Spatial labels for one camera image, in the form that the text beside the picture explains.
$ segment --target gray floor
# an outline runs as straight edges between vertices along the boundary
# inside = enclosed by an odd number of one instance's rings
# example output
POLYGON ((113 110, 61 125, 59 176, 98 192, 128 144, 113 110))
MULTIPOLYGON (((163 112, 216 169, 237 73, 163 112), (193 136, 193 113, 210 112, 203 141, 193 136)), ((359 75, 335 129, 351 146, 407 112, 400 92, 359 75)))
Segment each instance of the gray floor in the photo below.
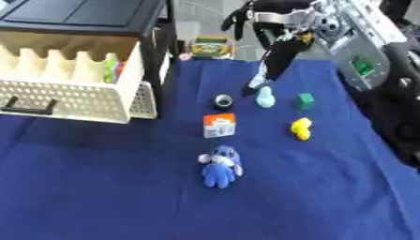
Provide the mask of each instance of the gray floor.
MULTIPOLYGON (((223 33, 220 31, 220 24, 244 2, 245 0, 174 0, 179 38, 191 40, 199 34, 227 34, 232 37, 233 30, 223 33)), ((239 60, 257 60, 263 54, 249 26, 246 26, 244 39, 237 43, 237 47, 236 59, 239 60)))

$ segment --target blue plush toy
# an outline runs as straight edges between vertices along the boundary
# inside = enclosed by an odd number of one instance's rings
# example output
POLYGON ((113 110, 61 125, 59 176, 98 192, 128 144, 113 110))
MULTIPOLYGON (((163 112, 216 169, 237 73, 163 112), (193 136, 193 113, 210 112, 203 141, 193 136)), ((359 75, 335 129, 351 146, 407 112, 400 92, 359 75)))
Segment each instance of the blue plush toy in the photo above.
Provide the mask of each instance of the blue plush toy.
POLYGON ((226 188, 235 176, 244 174, 239 154, 230 146, 221 145, 211 154, 200 155, 199 162, 205 164, 202 176, 205 185, 210 188, 226 188))

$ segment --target tape roll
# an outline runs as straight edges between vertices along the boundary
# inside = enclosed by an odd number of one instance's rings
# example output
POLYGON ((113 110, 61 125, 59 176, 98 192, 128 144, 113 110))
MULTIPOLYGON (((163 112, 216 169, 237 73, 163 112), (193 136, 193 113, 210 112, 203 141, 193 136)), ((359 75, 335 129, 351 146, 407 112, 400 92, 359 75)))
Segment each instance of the tape roll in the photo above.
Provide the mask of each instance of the tape roll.
POLYGON ((228 110, 233 105, 233 99, 229 95, 217 95, 214 100, 214 106, 217 110, 228 110))

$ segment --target plush toy eye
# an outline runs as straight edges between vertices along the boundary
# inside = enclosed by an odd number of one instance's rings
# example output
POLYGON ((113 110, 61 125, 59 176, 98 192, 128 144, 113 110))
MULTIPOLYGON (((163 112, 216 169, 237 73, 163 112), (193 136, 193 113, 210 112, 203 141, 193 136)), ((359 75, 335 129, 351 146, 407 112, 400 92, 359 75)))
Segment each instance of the plush toy eye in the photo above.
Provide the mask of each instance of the plush toy eye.
POLYGON ((229 152, 229 158, 234 158, 234 152, 233 151, 229 152))

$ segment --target plastic storage unit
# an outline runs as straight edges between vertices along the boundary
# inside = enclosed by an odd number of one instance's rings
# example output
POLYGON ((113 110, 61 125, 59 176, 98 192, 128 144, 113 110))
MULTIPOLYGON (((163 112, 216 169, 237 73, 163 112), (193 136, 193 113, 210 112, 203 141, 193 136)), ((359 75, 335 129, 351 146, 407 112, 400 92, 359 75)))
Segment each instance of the plastic storage unit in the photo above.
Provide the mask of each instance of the plastic storage unit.
POLYGON ((157 118, 176 40, 172 0, 15 1, 0 12, 0 113, 157 118), (125 67, 104 82, 110 59, 125 67))

